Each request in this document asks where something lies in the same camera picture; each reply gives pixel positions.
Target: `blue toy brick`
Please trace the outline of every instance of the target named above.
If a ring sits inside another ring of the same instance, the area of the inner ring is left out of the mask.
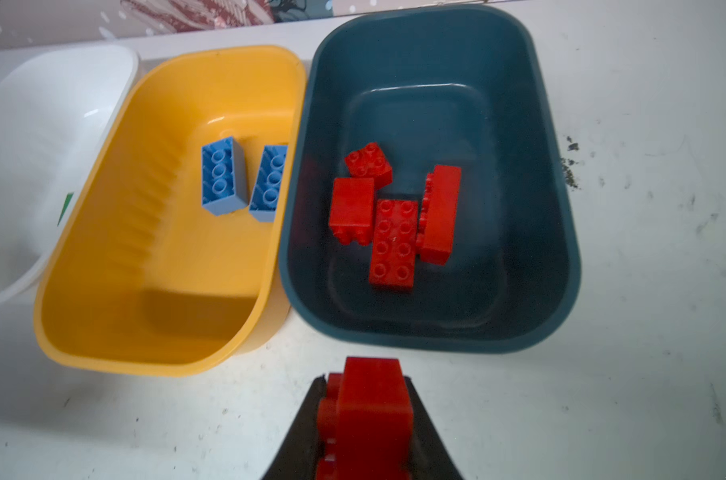
[[[283,180],[283,165],[289,148],[285,145],[265,145],[259,174],[251,194],[249,213],[260,222],[274,222],[278,206],[280,184]]]
[[[232,137],[204,145],[203,206],[224,215],[248,206],[243,148]]]

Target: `teal bin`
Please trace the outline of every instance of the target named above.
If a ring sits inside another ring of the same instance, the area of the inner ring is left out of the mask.
[[[371,246],[328,227],[344,157],[378,142],[379,198],[420,200],[435,164],[463,169],[454,250],[418,261],[411,293],[368,284]],[[480,5],[357,18],[321,44],[291,172],[279,253],[294,308],[331,336],[435,350],[509,352],[541,341],[576,299],[580,260],[531,37]]]

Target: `white container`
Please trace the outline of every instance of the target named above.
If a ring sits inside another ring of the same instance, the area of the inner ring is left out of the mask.
[[[137,74],[134,51],[106,44],[44,53],[0,83],[0,303],[37,283]]]

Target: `yellow container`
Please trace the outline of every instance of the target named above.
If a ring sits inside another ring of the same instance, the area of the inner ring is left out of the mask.
[[[289,311],[275,222],[201,205],[200,149],[243,146],[249,193],[265,144],[289,144],[306,74],[262,46],[188,54],[129,94],[53,251],[35,302],[42,350],[68,366],[183,376],[261,346]]]

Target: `white table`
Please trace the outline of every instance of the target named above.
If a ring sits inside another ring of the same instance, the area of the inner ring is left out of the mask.
[[[726,0],[499,5],[537,45],[583,279],[549,339],[504,356],[339,342],[292,312],[260,350],[185,379],[48,360],[0,309],[0,478],[260,478],[311,379],[397,357],[476,478],[726,478]],[[348,20],[119,43],[148,62],[279,44],[310,59]],[[0,80],[41,49],[0,52]],[[579,151],[567,151],[567,136]]]

